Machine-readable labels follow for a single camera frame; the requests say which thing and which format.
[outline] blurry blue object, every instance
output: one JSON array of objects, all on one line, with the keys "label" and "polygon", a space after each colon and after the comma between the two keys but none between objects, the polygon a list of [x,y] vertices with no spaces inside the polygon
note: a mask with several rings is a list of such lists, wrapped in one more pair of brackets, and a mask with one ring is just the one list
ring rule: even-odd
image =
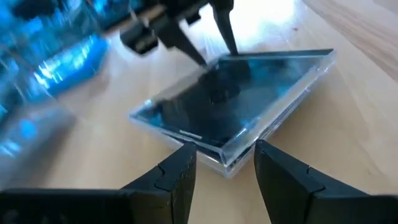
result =
[{"label": "blurry blue object", "polygon": [[37,134],[35,124],[26,119],[19,122],[19,129],[21,130],[21,135],[26,139],[33,139]]},{"label": "blurry blue object", "polygon": [[44,61],[34,75],[48,93],[57,96],[94,77],[107,49],[106,40],[93,35]]}]

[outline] wood grain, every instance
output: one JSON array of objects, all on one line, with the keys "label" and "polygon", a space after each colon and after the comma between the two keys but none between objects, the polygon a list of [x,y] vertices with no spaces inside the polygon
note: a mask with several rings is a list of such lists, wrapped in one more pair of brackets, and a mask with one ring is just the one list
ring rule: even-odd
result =
[{"label": "wood grain", "polygon": [[391,0],[373,0],[376,4],[390,10],[391,12],[398,14],[398,1]]},{"label": "wood grain", "polygon": [[[182,27],[210,60],[226,46],[211,8],[201,14]],[[231,21],[242,51],[337,52],[334,68],[270,142],[371,194],[398,193],[396,15],[372,0],[236,0]],[[198,65],[162,45],[138,57],[117,31],[108,37],[100,76],[61,99],[79,120],[39,187],[116,189],[172,152],[127,114]],[[252,161],[233,179],[198,164],[189,223],[270,223]]]},{"label": "wood grain", "polygon": [[304,0],[304,2],[398,81],[396,25],[390,27],[384,22],[375,21],[344,5],[340,0]]}]

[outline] clear plastic case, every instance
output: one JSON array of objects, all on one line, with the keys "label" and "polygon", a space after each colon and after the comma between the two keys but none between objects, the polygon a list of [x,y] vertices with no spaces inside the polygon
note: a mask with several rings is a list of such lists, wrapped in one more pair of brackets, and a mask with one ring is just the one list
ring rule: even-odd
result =
[{"label": "clear plastic case", "polygon": [[225,55],[131,112],[170,147],[191,141],[198,159],[232,177],[333,64],[333,50]]}]

